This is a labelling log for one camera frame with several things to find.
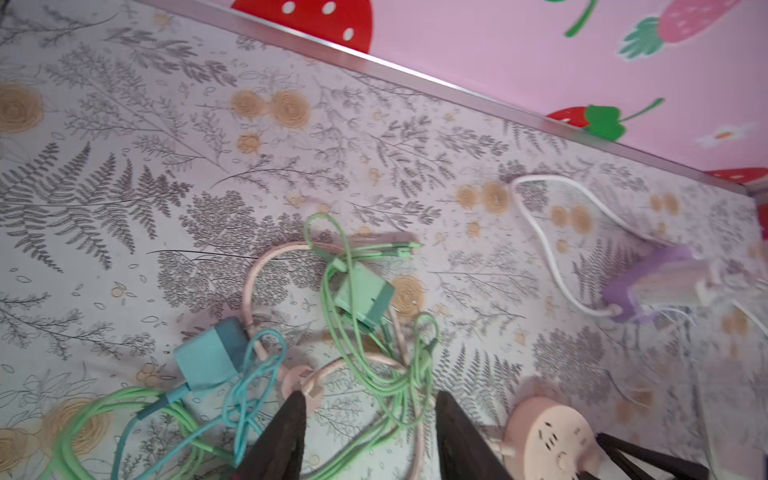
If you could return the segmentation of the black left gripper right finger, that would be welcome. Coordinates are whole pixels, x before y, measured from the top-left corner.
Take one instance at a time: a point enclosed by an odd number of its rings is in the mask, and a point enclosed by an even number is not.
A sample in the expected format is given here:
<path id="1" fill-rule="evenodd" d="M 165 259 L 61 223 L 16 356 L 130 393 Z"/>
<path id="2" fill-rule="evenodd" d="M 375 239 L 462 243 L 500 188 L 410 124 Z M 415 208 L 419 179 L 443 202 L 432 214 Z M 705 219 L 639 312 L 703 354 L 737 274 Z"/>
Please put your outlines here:
<path id="1" fill-rule="evenodd" d="M 449 392 L 437 393 L 434 410 L 443 480 L 511 479 L 506 468 Z"/>

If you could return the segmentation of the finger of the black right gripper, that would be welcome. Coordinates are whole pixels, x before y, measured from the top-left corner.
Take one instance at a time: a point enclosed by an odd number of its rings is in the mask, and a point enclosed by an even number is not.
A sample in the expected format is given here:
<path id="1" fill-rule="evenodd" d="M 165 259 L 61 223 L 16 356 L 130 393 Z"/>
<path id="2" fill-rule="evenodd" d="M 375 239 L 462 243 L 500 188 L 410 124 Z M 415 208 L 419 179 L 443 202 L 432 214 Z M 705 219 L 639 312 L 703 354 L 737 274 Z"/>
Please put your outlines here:
<path id="1" fill-rule="evenodd" d="M 710 470 L 697 462 L 649 450 L 605 433 L 598 433 L 595 440 L 608 458 L 630 479 L 652 479 L 652 476 L 628 456 L 660 469 L 672 475 L 674 479 L 708 480 L 710 478 Z"/>

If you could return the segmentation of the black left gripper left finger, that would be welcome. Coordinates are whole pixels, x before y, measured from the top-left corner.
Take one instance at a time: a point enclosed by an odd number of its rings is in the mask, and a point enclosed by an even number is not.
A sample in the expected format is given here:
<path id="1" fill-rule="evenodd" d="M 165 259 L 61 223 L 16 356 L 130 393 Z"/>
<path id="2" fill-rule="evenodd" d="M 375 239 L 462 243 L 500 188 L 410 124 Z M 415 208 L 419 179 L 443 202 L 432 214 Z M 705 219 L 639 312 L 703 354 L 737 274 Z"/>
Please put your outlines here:
<path id="1" fill-rule="evenodd" d="M 307 424 L 306 398 L 294 391 L 231 475 L 235 480 L 298 480 Z"/>

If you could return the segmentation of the round pink power socket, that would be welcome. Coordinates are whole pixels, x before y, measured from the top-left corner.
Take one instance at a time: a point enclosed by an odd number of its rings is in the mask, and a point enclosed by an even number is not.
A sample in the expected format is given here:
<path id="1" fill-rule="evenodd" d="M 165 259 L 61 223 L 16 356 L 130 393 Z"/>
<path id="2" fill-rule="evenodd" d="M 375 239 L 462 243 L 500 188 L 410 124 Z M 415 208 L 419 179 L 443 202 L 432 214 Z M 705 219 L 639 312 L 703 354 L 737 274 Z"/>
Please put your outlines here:
<path id="1" fill-rule="evenodd" d="M 501 445 L 514 479 L 577 479 L 598 473 L 603 461 L 586 418 L 546 397 L 531 397 L 513 410 Z"/>

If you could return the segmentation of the teal plug adapter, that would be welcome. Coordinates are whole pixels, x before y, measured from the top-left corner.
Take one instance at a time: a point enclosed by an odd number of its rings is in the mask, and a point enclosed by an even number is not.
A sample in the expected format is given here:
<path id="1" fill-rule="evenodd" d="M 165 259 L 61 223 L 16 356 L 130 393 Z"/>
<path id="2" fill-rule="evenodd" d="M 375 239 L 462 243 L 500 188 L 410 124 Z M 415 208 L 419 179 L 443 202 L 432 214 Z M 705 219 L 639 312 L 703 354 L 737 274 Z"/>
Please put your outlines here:
<path id="1" fill-rule="evenodd" d="M 206 391 L 242 371 L 248 344 L 240 321 L 228 317 L 176 347 L 173 357 L 189 389 Z"/>

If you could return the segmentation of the purple power strip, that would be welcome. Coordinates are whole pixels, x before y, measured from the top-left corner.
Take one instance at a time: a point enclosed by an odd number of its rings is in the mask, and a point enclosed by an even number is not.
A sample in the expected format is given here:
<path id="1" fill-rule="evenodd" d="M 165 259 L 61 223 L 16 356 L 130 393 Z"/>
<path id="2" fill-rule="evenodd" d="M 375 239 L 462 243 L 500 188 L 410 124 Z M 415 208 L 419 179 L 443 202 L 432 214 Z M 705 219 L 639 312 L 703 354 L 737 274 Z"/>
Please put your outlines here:
<path id="1" fill-rule="evenodd" d="M 603 288 L 602 300 L 614 310 L 609 318 L 623 324 L 636 315 L 643 316 L 649 298 L 660 299 L 663 291 L 670 290 L 663 287 L 663 277 L 671 273 L 673 267 L 693 260 L 693 253 L 685 246 L 662 247 L 644 256 Z"/>

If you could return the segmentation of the green plug adapter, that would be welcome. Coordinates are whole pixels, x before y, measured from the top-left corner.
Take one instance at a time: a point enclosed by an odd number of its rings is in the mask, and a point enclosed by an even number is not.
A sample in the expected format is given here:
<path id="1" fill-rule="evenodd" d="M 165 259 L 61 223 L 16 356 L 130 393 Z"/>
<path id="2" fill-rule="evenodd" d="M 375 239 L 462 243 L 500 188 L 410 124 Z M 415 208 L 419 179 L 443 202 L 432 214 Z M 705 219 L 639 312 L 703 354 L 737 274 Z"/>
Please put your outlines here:
<path id="1" fill-rule="evenodd" d="M 361 262 L 352 264 L 352 276 L 344 274 L 332 296 L 342 317 L 355 321 L 365 333 L 381 327 L 395 295 L 395 287 Z"/>

